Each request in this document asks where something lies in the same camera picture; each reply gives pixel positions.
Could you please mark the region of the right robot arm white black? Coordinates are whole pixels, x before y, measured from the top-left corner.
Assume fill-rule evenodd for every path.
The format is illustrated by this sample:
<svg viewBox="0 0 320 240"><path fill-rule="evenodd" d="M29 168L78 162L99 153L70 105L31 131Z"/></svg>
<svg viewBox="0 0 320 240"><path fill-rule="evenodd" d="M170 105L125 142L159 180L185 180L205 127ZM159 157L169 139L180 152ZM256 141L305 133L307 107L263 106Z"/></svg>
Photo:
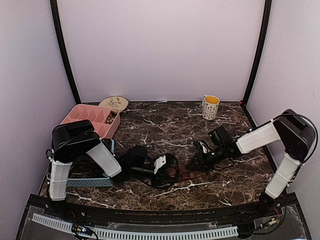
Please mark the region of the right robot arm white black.
<svg viewBox="0 0 320 240"><path fill-rule="evenodd" d="M202 140L196 141L197 153L187 164L189 170L208 172L223 160L236 159L259 148L270 151L276 171L261 194L263 200L255 205L255 213L260 217L266 217L274 210L274 200L295 180L301 167L314 154L319 141L316 125L292 109L239 137L232 137L223 126L208 135L215 149Z"/></svg>

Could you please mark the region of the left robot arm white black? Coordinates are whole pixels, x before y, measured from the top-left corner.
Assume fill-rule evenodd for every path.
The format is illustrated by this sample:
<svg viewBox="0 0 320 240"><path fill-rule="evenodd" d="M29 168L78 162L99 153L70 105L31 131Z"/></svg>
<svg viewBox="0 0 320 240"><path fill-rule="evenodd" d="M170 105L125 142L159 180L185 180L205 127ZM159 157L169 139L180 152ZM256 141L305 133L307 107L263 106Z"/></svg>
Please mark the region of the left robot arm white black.
<svg viewBox="0 0 320 240"><path fill-rule="evenodd" d="M176 157L170 153L151 159L141 145L116 157L114 141L110 144L98 135L89 120L56 126L52 131L51 148L46 151L50 161L47 171L48 196L51 210L67 218L70 206L64 202L68 187L111 187L114 182L126 182L132 177L147 186L165 189L179 178Z"/></svg>

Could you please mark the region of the brown red patterned tie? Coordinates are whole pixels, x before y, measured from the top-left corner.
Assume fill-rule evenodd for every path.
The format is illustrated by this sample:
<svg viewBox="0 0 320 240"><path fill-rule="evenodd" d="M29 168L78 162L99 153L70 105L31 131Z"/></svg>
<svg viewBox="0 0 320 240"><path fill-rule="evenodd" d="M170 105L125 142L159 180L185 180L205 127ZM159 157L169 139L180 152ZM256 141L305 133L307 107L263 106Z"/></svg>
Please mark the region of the brown red patterned tie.
<svg viewBox="0 0 320 240"><path fill-rule="evenodd" d="M177 178L179 182L191 180L193 177L195 177L195 173L186 169L184 166L180 166L179 168L170 167L166 170L166 174L169 177Z"/></svg>

